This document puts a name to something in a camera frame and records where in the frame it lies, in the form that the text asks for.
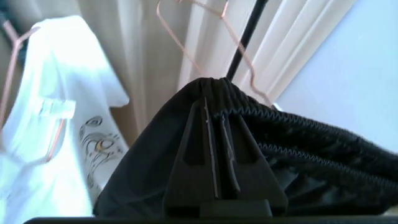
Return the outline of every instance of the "clothes hanger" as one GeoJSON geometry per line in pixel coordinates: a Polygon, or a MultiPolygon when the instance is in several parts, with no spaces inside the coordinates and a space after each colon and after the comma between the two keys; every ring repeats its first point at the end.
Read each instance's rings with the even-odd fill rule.
{"type": "MultiPolygon", "coordinates": [[[[235,32],[233,31],[233,29],[231,27],[231,24],[228,22],[228,20],[225,17],[225,12],[226,12],[226,10],[228,8],[228,0],[225,1],[223,10],[221,12],[218,12],[217,10],[214,10],[211,7],[207,6],[206,4],[200,3],[200,2],[198,2],[196,0],[175,0],[175,1],[177,1],[178,3],[181,3],[182,1],[185,1],[185,2],[189,2],[191,4],[196,4],[197,6],[200,6],[200,7],[204,8],[205,10],[207,10],[207,11],[213,13],[214,15],[218,16],[223,21],[223,23],[225,24],[225,27],[227,28],[231,38],[233,39],[235,44],[238,46],[238,49],[239,49],[240,53],[243,56],[243,59],[245,60],[245,62],[247,63],[247,65],[249,67],[249,70],[250,70],[250,87],[251,87],[252,91],[255,94],[259,95],[264,100],[266,106],[271,107],[272,104],[271,104],[270,100],[268,99],[268,96],[254,86],[254,77],[255,77],[256,72],[254,70],[253,64],[251,63],[248,55],[246,54],[246,51],[245,51],[242,43],[239,41],[239,37],[235,34],[235,32]]],[[[186,51],[185,47],[181,44],[181,42],[179,41],[177,36],[174,34],[173,30],[170,28],[170,26],[167,24],[167,22],[162,17],[162,15],[160,13],[160,3],[161,2],[162,2],[162,0],[159,0],[159,2],[157,3],[157,6],[156,6],[156,14],[157,14],[160,22],[162,23],[164,28],[167,30],[169,35],[173,38],[175,43],[181,48],[181,50],[184,53],[184,55],[187,56],[189,61],[191,61],[191,63],[195,66],[195,68],[198,70],[200,75],[204,76],[203,75],[204,73],[203,73],[202,69],[194,61],[192,56],[186,51]]]]}
{"type": "MultiPolygon", "coordinates": [[[[11,84],[12,84],[12,79],[14,78],[14,70],[16,67],[19,50],[22,48],[22,43],[25,40],[27,40],[34,32],[36,32],[40,29],[39,27],[34,27],[19,37],[9,20],[5,20],[2,23],[2,27],[6,31],[6,34],[8,35],[10,40],[12,41],[12,53],[11,53],[11,58],[10,58],[10,62],[9,62],[8,70],[7,70],[6,82],[4,84],[4,89],[3,89],[2,98],[1,98],[1,102],[0,102],[0,133],[2,133],[2,127],[3,127],[5,116],[6,116],[6,108],[7,108],[7,103],[9,101],[9,97],[10,97],[11,84]]],[[[57,132],[55,134],[54,140],[53,140],[53,142],[47,152],[47,155],[45,157],[45,162],[50,161],[53,156],[53,152],[57,145],[59,135],[63,128],[64,123],[65,123],[65,120],[61,119],[59,127],[57,129],[57,132]]]]}

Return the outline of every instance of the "white t-shirt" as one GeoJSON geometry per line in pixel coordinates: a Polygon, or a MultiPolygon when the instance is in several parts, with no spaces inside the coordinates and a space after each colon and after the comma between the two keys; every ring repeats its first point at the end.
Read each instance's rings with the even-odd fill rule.
{"type": "Polygon", "coordinates": [[[48,19],[30,39],[16,102],[3,127],[0,222],[90,216],[128,150],[109,107],[129,98],[94,33],[79,16],[48,19]],[[53,159],[44,164],[60,120],[37,112],[46,100],[76,102],[53,159]]]}

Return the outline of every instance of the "pink hanger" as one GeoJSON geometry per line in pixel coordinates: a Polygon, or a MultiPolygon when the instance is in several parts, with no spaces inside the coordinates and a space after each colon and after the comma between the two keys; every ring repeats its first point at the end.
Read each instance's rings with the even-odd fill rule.
{"type": "MultiPolygon", "coordinates": [[[[7,108],[7,103],[9,100],[9,95],[10,95],[10,90],[11,90],[11,84],[12,84],[12,79],[14,78],[14,70],[15,66],[17,63],[17,57],[19,50],[22,47],[22,43],[27,40],[34,32],[39,30],[39,27],[32,28],[30,31],[26,32],[24,35],[18,37],[17,32],[13,28],[12,24],[10,21],[6,21],[2,24],[4,30],[6,31],[6,34],[12,41],[12,53],[11,53],[11,58],[10,62],[8,65],[8,70],[7,70],[7,77],[6,77],[6,82],[4,84],[4,90],[2,93],[2,98],[1,98],[1,103],[0,103],[0,132],[2,132],[2,126],[4,124],[5,116],[6,116],[6,108],[7,108]]],[[[61,132],[61,129],[63,127],[64,120],[61,120],[60,126],[58,127],[57,133],[55,135],[55,139],[47,152],[47,156],[45,158],[45,161],[48,162],[51,160],[53,152],[55,150],[55,146],[57,145],[57,141],[59,139],[59,135],[61,132]]]]}
{"type": "MultiPolygon", "coordinates": [[[[225,12],[227,10],[228,7],[228,0],[225,1],[223,10],[221,12],[218,12],[212,8],[210,8],[209,6],[206,6],[203,3],[200,3],[198,1],[195,0],[176,0],[178,3],[181,3],[182,1],[186,1],[189,2],[191,4],[196,4],[204,9],[206,9],[207,11],[215,14],[216,16],[220,17],[220,19],[224,22],[231,38],[233,39],[233,41],[235,42],[235,44],[238,46],[238,49],[240,51],[240,53],[243,56],[243,59],[245,60],[245,62],[247,63],[249,69],[250,69],[250,87],[253,90],[253,92],[259,96],[261,96],[261,98],[264,99],[266,106],[271,107],[271,102],[269,101],[267,95],[265,93],[263,93],[262,91],[258,90],[255,86],[254,86],[254,77],[255,77],[255,71],[254,71],[254,67],[253,64],[251,63],[249,57],[247,56],[245,49],[242,45],[242,43],[239,41],[239,37],[235,34],[235,32],[232,30],[231,24],[228,22],[228,20],[225,17],[225,12]]],[[[173,40],[175,41],[175,43],[181,48],[182,52],[184,53],[185,56],[187,56],[187,58],[191,61],[191,63],[195,66],[195,68],[198,70],[198,72],[203,75],[202,69],[199,67],[199,65],[193,60],[192,56],[186,51],[185,47],[181,44],[181,42],[179,41],[179,39],[177,38],[177,36],[174,34],[173,30],[170,28],[170,26],[167,24],[167,22],[164,20],[164,18],[162,17],[161,13],[160,13],[160,3],[162,2],[162,0],[159,0],[159,2],[157,3],[157,7],[156,7],[156,14],[159,17],[160,22],[162,23],[162,25],[165,27],[165,29],[167,30],[167,32],[170,34],[170,36],[173,38],[173,40]]]]}

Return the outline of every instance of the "white tag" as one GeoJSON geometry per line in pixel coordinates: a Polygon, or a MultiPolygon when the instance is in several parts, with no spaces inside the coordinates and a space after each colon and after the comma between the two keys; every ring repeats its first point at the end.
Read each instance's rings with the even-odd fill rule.
{"type": "Polygon", "coordinates": [[[39,116],[52,116],[59,119],[71,119],[75,114],[76,101],[39,98],[35,108],[39,116]]]}

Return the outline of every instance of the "white wall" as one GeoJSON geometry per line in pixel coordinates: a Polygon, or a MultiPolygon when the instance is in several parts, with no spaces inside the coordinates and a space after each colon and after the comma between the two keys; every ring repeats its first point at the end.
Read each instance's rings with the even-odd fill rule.
{"type": "Polygon", "coordinates": [[[277,100],[398,152],[398,1],[358,0],[277,100]]]}

